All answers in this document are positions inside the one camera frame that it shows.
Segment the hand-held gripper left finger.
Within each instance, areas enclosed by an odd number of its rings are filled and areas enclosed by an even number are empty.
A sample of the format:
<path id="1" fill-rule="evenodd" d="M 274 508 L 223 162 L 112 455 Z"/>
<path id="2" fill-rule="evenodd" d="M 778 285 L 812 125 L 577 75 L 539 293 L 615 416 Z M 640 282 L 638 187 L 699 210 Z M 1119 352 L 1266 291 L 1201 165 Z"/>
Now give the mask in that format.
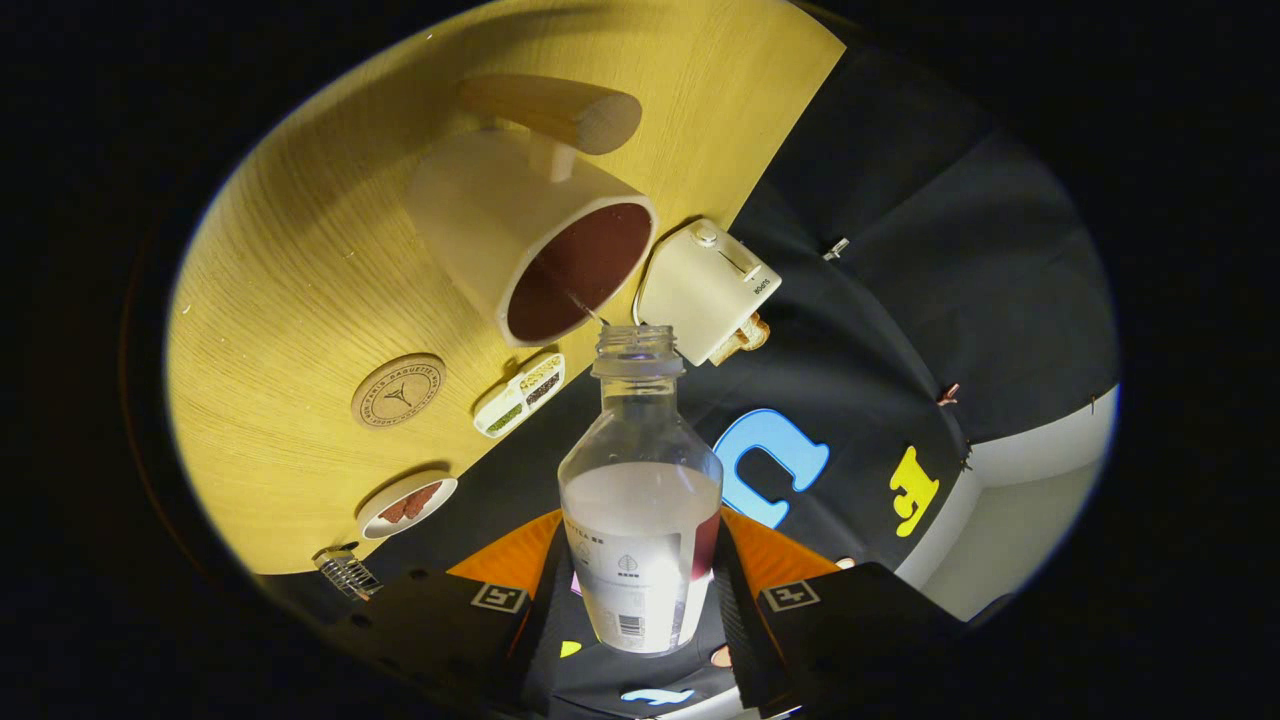
<path id="1" fill-rule="evenodd" d="M 410 569 L 347 609 L 330 639 L 447 716 L 547 716 L 570 574 L 556 510 L 452 569 Z"/>

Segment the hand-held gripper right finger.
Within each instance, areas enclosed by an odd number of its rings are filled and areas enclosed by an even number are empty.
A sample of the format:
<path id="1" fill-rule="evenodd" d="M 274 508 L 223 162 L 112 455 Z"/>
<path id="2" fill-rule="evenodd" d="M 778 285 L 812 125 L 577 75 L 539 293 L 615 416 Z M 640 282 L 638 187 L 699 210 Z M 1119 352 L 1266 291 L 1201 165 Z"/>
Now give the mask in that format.
<path id="1" fill-rule="evenodd" d="M 838 568 L 721 509 L 713 575 L 742 705 L 888 716 L 940 679 L 966 625 L 877 562 Z"/>

